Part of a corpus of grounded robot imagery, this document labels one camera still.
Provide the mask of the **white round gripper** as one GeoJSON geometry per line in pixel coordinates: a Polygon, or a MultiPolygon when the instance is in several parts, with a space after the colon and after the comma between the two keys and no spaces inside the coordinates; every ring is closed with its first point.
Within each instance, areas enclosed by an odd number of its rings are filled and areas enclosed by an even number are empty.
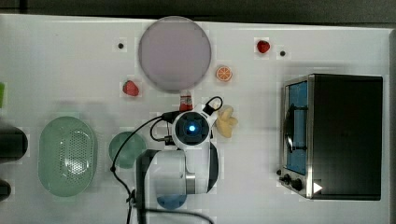
{"type": "Polygon", "coordinates": [[[198,105],[182,112],[172,124],[172,140],[182,149],[203,148],[212,138],[212,128],[217,119],[216,109],[210,104],[198,105]]]}

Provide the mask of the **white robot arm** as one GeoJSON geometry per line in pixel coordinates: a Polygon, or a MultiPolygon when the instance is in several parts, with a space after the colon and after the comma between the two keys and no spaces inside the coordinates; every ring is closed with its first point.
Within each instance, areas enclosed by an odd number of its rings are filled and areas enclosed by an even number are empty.
{"type": "Polygon", "coordinates": [[[218,152],[211,143],[215,108],[198,105],[191,111],[164,113],[160,119],[171,124],[165,143],[176,148],[148,149],[135,160],[138,224],[149,224],[148,214],[157,211],[159,197],[208,193],[219,177],[218,152]]]}

